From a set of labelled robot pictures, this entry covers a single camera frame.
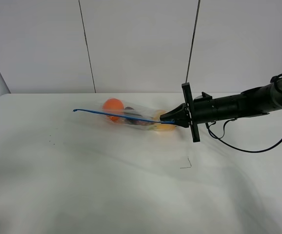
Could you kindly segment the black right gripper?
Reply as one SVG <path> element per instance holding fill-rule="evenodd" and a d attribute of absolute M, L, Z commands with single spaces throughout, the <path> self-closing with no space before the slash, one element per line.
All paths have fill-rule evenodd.
<path fill-rule="evenodd" d="M 183 128 L 187 128 L 189 123 L 193 142 L 200 142 L 198 124 L 197 121 L 194 119 L 195 109 L 194 109 L 194 102 L 192 98 L 190 83 L 189 82 L 183 83 L 181 87 L 182 87 L 185 103 L 182 103 L 175 109 L 160 115 L 160 121 L 166 121 L 167 124 L 172 124 Z"/>

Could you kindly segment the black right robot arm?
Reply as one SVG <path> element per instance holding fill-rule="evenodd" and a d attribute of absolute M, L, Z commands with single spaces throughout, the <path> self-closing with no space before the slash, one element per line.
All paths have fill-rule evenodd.
<path fill-rule="evenodd" d="M 190 84 L 181 86 L 185 102 L 161 115 L 160 121 L 190 128 L 193 142 L 200 141 L 199 124 L 263 116 L 282 109 L 282 78 L 273 77 L 269 85 L 220 98 L 213 98 L 205 92 L 193 98 Z"/>

